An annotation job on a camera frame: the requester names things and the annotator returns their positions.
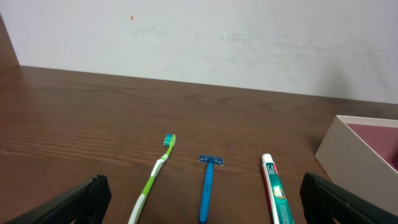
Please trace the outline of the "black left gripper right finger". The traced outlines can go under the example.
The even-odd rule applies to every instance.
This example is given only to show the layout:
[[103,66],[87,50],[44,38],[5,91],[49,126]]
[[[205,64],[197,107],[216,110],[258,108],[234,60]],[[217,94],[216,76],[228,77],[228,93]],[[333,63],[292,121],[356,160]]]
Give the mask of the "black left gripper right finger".
[[312,172],[303,177],[300,198],[308,224],[397,224],[397,215]]

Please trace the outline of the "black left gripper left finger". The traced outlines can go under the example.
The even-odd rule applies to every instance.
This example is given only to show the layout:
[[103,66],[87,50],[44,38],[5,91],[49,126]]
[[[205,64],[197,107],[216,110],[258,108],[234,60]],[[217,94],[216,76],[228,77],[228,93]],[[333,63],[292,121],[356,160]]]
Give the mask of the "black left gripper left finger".
[[111,201],[108,178],[97,175],[7,224],[101,224]]

